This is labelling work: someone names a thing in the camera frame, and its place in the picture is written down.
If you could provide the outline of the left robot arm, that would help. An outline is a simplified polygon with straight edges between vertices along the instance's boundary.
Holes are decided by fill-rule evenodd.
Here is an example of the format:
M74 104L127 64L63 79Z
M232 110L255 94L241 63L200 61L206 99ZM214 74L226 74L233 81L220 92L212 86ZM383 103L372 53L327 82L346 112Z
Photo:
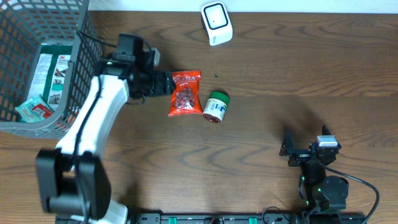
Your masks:
M114 121L130 98L173 93L171 72L157 70L159 60L154 49L141 58L123 53L98 62L71 128L54 150L42 149L35 158L43 211L64 223L129 223L127 206L111 198L101 158Z

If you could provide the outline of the red snack bag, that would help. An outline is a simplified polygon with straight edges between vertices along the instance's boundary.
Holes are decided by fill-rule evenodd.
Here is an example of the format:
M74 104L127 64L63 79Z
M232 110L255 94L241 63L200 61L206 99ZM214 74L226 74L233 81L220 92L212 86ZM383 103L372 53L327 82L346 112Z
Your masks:
M169 117L183 114L202 114L199 99L201 71L172 72L176 89L171 96Z

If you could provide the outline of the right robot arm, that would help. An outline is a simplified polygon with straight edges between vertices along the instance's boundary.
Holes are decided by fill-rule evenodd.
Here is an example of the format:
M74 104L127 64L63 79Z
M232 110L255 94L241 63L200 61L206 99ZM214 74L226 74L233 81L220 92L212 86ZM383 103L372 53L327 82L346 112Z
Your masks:
M288 166L300 167L300 197L307 208L292 215L291 223L342 223L340 212L346 208L349 183L345 178L326 174L326 166L336 160L341 144L326 126L306 149L296 148L289 128L285 128L279 155L287 156Z

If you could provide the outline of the green-lid seasoning jar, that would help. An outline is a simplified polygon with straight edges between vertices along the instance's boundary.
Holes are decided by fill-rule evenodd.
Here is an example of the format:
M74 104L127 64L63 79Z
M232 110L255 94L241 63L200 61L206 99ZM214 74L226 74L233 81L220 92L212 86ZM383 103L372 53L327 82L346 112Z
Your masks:
M203 110L203 117L212 123L222 122L229 105L229 96L220 91L212 91Z

